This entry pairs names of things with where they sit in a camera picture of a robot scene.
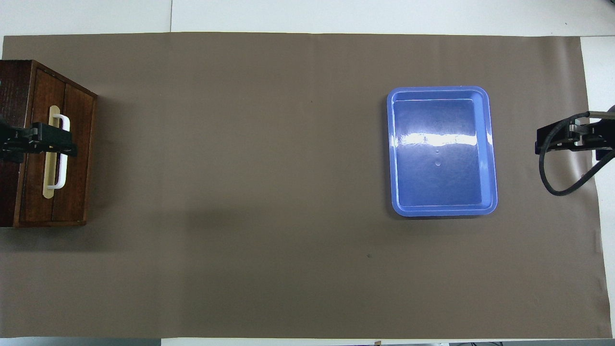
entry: brown mat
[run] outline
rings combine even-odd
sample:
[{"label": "brown mat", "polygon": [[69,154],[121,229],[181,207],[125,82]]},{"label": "brown mat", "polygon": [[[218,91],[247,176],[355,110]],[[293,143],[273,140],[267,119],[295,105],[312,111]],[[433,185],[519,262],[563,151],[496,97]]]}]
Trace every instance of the brown mat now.
[{"label": "brown mat", "polygon": [[[100,95],[89,224],[0,231],[4,337],[611,337],[595,185],[551,196],[533,153],[587,110],[579,38],[21,36],[3,57]],[[385,96],[463,84],[491,98],[499,206],[399,217]]]}]

